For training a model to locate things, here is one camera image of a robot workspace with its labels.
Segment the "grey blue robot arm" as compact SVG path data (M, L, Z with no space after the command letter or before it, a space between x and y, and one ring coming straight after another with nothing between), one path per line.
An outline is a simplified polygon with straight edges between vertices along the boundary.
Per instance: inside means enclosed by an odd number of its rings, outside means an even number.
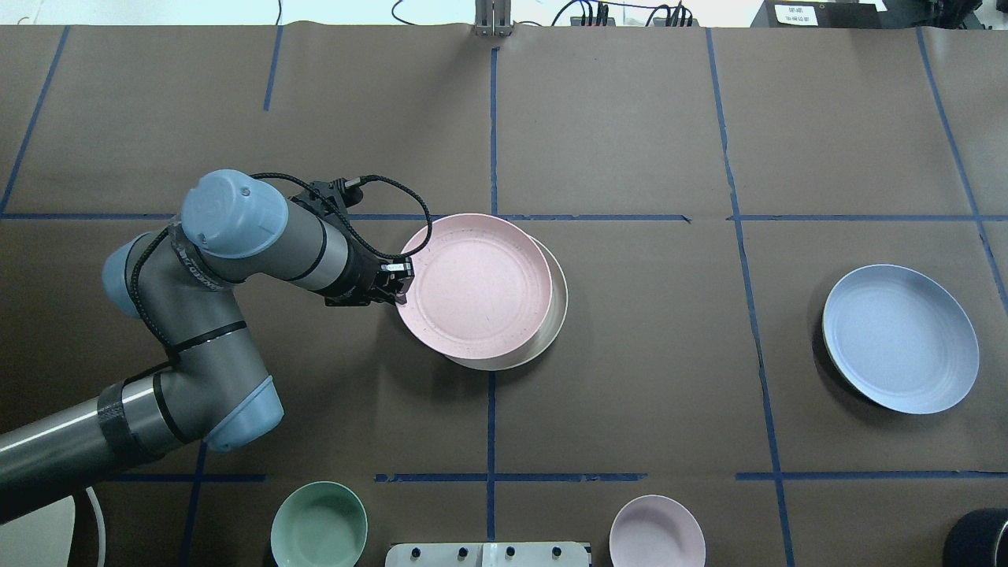
M417 198L381 175L307 183L280 172L213 171L165 228L111 254L106 294L144 323L167 359L2 435L4 523L193 442L226 452L275 428L284 409L234 288L265 274L328 306L406 304L421 245L385 254L348 216L375 182Z

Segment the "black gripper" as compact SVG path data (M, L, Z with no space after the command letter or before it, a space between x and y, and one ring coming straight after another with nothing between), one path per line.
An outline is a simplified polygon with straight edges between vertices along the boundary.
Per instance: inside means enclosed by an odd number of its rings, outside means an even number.
M295 284L320 295L327 306L405 305L413 282L408 254L381 254L350 223L348 209L363 201L371 180L312 182L295 204L321 223L318 258Z

